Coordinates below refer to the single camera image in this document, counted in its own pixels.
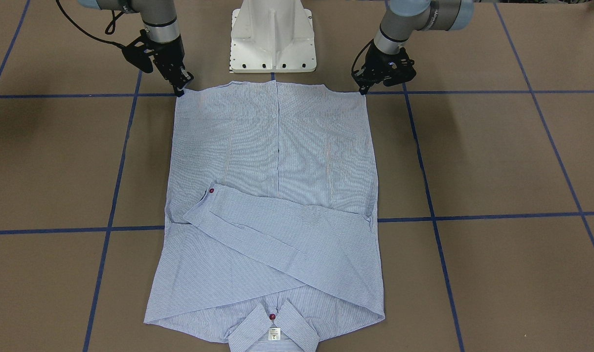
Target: blue and white striped shirt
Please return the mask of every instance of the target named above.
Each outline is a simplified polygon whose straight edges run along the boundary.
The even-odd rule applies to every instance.
[[[188,91],[145,323],[232,352],[314,352],[382,321],[377,192],[359,93],[275,81]]]

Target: white plastic base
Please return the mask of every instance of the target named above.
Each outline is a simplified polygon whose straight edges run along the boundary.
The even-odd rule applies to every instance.
[[[231,72],[311,72],[317,68],[312,13],[300,0],[244,0],[232,13],[231,37]]]

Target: label tag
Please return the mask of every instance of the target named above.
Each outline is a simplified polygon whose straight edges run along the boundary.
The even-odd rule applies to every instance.
[[[279,328],[270,328],[269,329],[269,340],[279,341],[281,339],[281,334],[279,332]]]

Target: shirt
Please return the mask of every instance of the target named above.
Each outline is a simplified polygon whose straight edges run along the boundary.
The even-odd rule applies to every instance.
[[[232,352],[314,352],[382,321],[377,193],[359,93],[275,81],[187,91],[145,323]]]

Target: clothing size tag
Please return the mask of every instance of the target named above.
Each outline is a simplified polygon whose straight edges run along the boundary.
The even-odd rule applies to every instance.
[[[269,329],[269,340],[279,341],[281,338],[281,334],[279,332],[279,328],[270,328]]]

